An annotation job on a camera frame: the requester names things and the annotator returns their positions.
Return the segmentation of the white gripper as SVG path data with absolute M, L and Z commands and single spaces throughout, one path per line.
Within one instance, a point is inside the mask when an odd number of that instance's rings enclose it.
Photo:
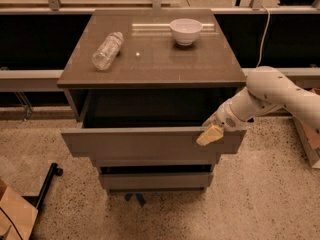
M 209 126 L 196 140 L 201 146 L 220 140 L 227 132 L 245 129 L 248 110 L 244 105 L 233 100 L 227 100 L 203 123 Z

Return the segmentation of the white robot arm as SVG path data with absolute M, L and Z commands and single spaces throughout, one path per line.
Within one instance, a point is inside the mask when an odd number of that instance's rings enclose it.
M 242 131 L 255 116 L 284 108 L 320 133 L 320 96 L 304 90 L 279 70 L 260 66 L 246 77 L 246 86 L 229 98 L 202 124 L 205 130 L 197 143 L 206 146 L 224 136 L 225 132 Z

